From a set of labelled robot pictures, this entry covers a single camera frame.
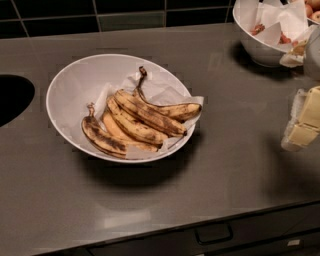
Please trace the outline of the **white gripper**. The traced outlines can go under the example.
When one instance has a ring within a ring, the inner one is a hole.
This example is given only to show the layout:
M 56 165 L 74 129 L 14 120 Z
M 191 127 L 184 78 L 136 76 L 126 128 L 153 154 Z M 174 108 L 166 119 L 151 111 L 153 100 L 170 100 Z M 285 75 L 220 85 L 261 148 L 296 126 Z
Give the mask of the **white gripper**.
M 303 67 L 304 75 L 320 80 L 320 26 L 311 25 L 306 37 L 280 59 L 288 68 Z M 305 91 L 299 89 L 294 97 L 290 120 L 281 146 L 287 151 L 299 151 L 320 135 L 320 86 Z

